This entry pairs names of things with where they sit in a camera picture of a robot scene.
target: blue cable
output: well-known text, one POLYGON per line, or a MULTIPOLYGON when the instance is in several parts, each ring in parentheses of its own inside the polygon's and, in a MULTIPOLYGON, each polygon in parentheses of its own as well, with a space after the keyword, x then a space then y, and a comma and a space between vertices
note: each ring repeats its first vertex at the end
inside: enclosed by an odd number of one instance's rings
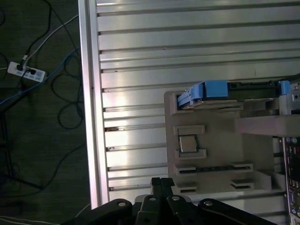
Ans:
POLYGON ((24 93, 26 93, 26 92, 28 92, 28 91, 30 91, 30 90, 32 90, 32 89, 35 89, 37 86, 39 86, 39 85, 41 85, 41 84, 43 84, 46 80, 48 80, 52 75, 54 75, 62 66, 63 66, 63 64, 64 64, 64 62, 67 60, 67 58, 70 56, 70 55, 72 55, 74 52, 76 52, 78 50, 78 47, 76 48, 76 49, 74 49, 73 51, 71 51, 65 58, 64 58, 64 60, 60 63, 60 65, 55 69, 55 70, 53 70, 41 83, 37 83, 36 85, 33 85, 32 87, 30 87, 30 88, 28 88, 28 89, 26 89, 26 90, 24 90, 24 91, 22 91, 22 92, 20 92, 20 93, 17 93, 17 94, 15 94, 15 95, 12 95, 12 96, 10 96, 10 97, 8 97, 8 98, 6 98, 6 99, 4 99, 3 101, 1 101, 0 102, 0 105, 2 105, 2 104, 4 104, 4 103, 6 103, 7 101, 9 101, 9 100, 11 100, 12 98, 15 98, 15 97, 18 97, 19 95, 22 95, 22 94, 24 94, 24 93))

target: cable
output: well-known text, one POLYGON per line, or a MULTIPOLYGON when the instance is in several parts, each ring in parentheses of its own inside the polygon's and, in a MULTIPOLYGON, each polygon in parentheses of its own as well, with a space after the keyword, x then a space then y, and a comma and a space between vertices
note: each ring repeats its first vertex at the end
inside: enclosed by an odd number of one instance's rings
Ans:
POLYGON ((8 69, 8 66, 9 66, 9 62, 8 62, 8 58, 5 56, 5 54, 3 54, 3 53, 0 52, 0 55, 4 58, 5 63, 6 63, 6 68, 1 68, 1 70, 6 69, 6 72, 5 72, 4 77, 3 77, 3 79, 5 79, 5 77, 8 74, 8 70, 7 69, 8 69))
POLYGON ((71 52, 64 58, 64 60, 59 64, 59 66, 58 66, 55 70, 53 70, 53 71, 52 71, 52 72, 51 72, 51 73, 50 73, 50 74, 49 74, 49 75, 48 75, 41 83, 37 83, 37 84, 33 85, 32 87, 30 87, 30 88, 28 88, 28 89, 26 89, 26 90, 24 90, 24 91, 22 91, 22 92, 20 92, 20 93, 14 94, 14 95, 12 95, 12 96, 10 96, 10 97, 8 97, 8 98, 2 100, 2 101, 0 102, 0 105, 6 103, 7 101, 9 101, 9 100, 11 100, 11 99, 13 99, 13 98, 15 98, 15 97, 20 96, 20 95, 22 95, 22 94, 24 94, 24 93, 26 93, 26 92, 28 92, 28 91, 31 91, 31 90, 35 89, 36 87, 38 87, 39 85, 43 84, 45 81, 47 81, 50 77, 52 77, 52 75, 55 74, 55 73, 56 73, 56 72, 64 65, 65 60, 68 59, 68 57, 69 57, 70 55, 72 55, 75 51, 77 51, 77 49, 78 49, 78 48, 76 48, 76 49, 74 49, 73 51, 71 51, 71 52))
POLYGON ((37 37, 31 44, 30 46, 27 48, 25 55, 28 55, 31 51, 32 46, 39 41, 42 37, 44 37, 50 30, 51 27, 51 15, 52 15, 52 7, 49 7, 49 14, 48 14, 48 25, 47 25, 47 30, 39 37, 37 37))
POLYGON ((28 220, 28 219, 18 219, 18 218, 7 217, 7 216, 0 216, 0 218, 8 218, 8 219, 15 219, 15 220, 23 220, 23 221, 34 222, 34 223, 42 223, 42 224, 59 225, 59 224, 53 224, 53 223, 48 223, 48 222, 44 222, 44 221, 36 221, 36 220, 28 220))
POLYGON ((39 191, 36 191, 34 193, 31 193, 31 194, 26 194, 26 195, 11 195, 11 196, 0 196, 0 198, 17 198, 17 197, 27 197, 27 196, 31 196, 31 195, 36 195, 42 191, 44 191, 51 183, 52 181, 54 180, 61 164, 63 163, 63 161, 69 156, 71 155, 72 153, 76 152, 77 150, 81 149, 83 146, 85 146, 85 143, 79 145, 78 147, 76 147, 75 149, 71 150, 70 152, 68 152, 63 158, 61 158, 61 160, 59 161, 59 163, 57 164, 55 170, 54 170, 54 173, 53 175, 51 176, 51 178, 49 179, 49 181, 46 183, 46 185, 43 187, 43 189, 39 190, 39 191))
POLYGON ((33 70, 33 69, 27 69, 27 70, 24 71, 23 75, 21 76, 21 78, 20 78, 20 80, 19 80, 19 82, 18 82, 18 84, 17 84, 17 86, 16 86, 16 89, 19 87, 19 85, 20 85, 20 83, 22 82, 22 80, 23 80, 25 74, 26 74, 27 72, 32 73, 33 71, 36 72, 36 71, 33 70))
POLYGON ((53 35, 55 34, 58 30, 60 30, 62 27, 64 27, 65 25, 67 25, 68 23, 72 22, 74 19, 76 19, 78 17, 78 15, 74 16, 73 18, 71 18, 70 20, 68 20, 67 22, 65 22, 63 25, 59 26, 58 28, 56 28, 41 44, 40 46, 26 59, 26 61, 24 62, 24 65, 27 64, 27 62, 29 61, 29 59, 36 54, 39 49, 46 43, 46 41, 53 35))
POLYGON ((30 225, 30 224, 24 224, 24 223, 17 223, 17 222, 13 222, 13 221, 2 219, 2 218, 0 218, 0 220, 3 220, 3 221, 8 222, 8 223, 12 223, 12 224, 30 225))
POLYGON ((4 10, 3 10, 2 8, 0 8, 0 11, 1 11, 2 14, 3 14, 3 20, 2 20, 2 22, 0 23, 0 26, 2 26, 2 25, 5 23, 6 15, 5 15, 5 12, 4 12, 4 10))
POLYGON ((88 205, 86 205, 82 210, 80 210, 75 217, 79 216, 89 206, 90 206, 90 203, 88 205))
POLYGON ((49 7, 51 7, 52 11, 53 11, 54 14, 56 15, 56 17, 58 18, 58 20, 60 21, 60 23, 63 24, 63 26, 64 26, 64 28, 65 28, 65 30, 66 30, 66 32, 67 32, 67 34, 68 34, 68 36, 69 36, 71 42, 72 42, 72 45, 73 45, 74 50, 77 49, 77 48, 76 48, 76 45, 75 45, 75 42, 74 42, 74 40, 73 40, 73 38, 72 38, 72 36, 71 36, 69 30, 68 30, 67 27, 64 25, 64 22, 62 21, 62 19, 61 19, 60 16, 58 15, 58 13, 54 10, 54 8, 53 8, 52 5, 50 4, 50 2, 48 2, 47 0, 41 0, 41 1, 45 2, 46 4, 49 5, 49 7))
POLYGON ((56 76, 52 82, 51 82, 51 90, 52 92, 58 97, 60 98, 61 100, 67 102, 66 105, 64 105, 58 112, 57 114, 57 122, 58 124, 63 128, 63 129, 67 129, 67 130, 72 130, 72 129, 77 129, 78 127, 81 126, 82 122, 84 121, 84 112, 83 110, 81 109, 81 107, 79 106, 79 104, 82 104, 83 101, 80 100, 81 98, 81 95, 82 95, 82 71, 81 71, 81 64, 80 64, 80 61, 79 59, 76 57, 76 56, 70 56, 64 63, 64 71, 65 71, 65 74, 60 74, 58 76, 56 76), (77 64, 78 64, 78 75, 74 75, 72 74, 69 70, 68 70, 68 62, 71 60, 71 59, 76 59, 77 61, 77 64), (67 77, 70 77, 70 78, 73 78, 73 79, 76 79, 79 81, 79 86, 78 86, 78 91, 77 91, 77 98, 76 100, 69 100, 69 99, 66 99, 65 97, 62 97, 60 96, 56 90, 55 90, 55 83, 59 80, 60 77, 63 77, 63 76, 67 76, 67 77), (66 109, 70 108, 70 107, 76 107, 76 110, 77 110, 77 114, 80 118, 80 120, 78 121, 78 123, 76 123, 75 125, 73 126, 66 126, 63 122, 62 122, 62 115, 63 113, 65 112, 66 109))

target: circuit board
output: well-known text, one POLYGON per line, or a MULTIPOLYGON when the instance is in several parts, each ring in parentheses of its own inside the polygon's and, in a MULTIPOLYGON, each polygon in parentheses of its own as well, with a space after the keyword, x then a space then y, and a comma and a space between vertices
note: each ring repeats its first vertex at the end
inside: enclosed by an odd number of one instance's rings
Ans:
POLYGON ((300 218, 300 137, 285 139, 290 212, 300 218))

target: white cable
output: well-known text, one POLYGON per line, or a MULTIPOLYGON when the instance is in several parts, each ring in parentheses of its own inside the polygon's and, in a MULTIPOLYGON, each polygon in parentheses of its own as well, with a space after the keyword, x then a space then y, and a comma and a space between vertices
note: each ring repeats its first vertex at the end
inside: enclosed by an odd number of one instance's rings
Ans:
POLYGON ((17 222, 13 222, 13 221, 2 219, 2 218, 0 218, 0 220, 3 220, 3 221, 8 222, 8 223, 12 223, 12 224, 30 225, 30 224, 17 223, 17 222))
POLYGON ((33 54, 31 54, 26 61, 24 62, 24 66, 27 65, 28 60, 35 54, 38 52, 38 50, 46 43, 46 41, 53 35, 55 34, 60 28, 64 27, 65 25, 67 25, 68 23, 72 22, 74 19, 76 19, 78 17, 78 15, 74 16, 72 19, 68 20, 67 22, 65 22, 63 25, 59 26, 58 28, 56 28, 42 43, 41 45, 33 52, 33 54))
POLYGON ((53 224, 53 223, 48 223, 48 222, 44 222, 44 221, 36 221, 36 220, 28 220, 28 219, 18 219, 18 218, 14 218, 14 217, 0 216, 0 219, 2 219, 2 218, 15 219, 15 220, 23 220, 23 221, 34 222, 34 223, 42 223, 42 224, 59 225, 59 224, 53 224))
POLYGON ((87 207, 89 207, 90 206, 90 204, 88 204, 88 205, 86 205, 82 210, 80 210, 78 213, 77 213, 77 215, 75 216, 75 217, 77 217, 77 216, 79 216, 87 207))

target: white power strip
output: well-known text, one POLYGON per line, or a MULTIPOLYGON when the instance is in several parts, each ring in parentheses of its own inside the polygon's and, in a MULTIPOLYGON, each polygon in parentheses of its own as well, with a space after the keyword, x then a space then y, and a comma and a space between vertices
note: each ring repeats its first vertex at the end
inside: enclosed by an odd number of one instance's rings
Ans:
POLYGON ((27 78, 27 79, 30 79, 30 80, 33 80, 33 81, 37 81, 37 82, 42 82, 44 80, 44 77, 45 77, 45 74, 46 72, 43 71, 43 70, 39 70, 39 69, 35 69, 35 68, 32 68, 32 67, 26 67, 26 69, 23 68, 23 71, 21 70, 18 70, 17 69, 17 65, 19 65, 19 63, 16 63, 16 62, 10 62, 9 66, 8 66, 8 69, 7 69, 7 72, 10 73, 10 74, 14 74, 14 75, 17 75, 17 76, 23 76, 24 72, 28 69, 33 69, 36 71, 35 74, 31 74, 30 71, 28 71, 23 78, 27 78))

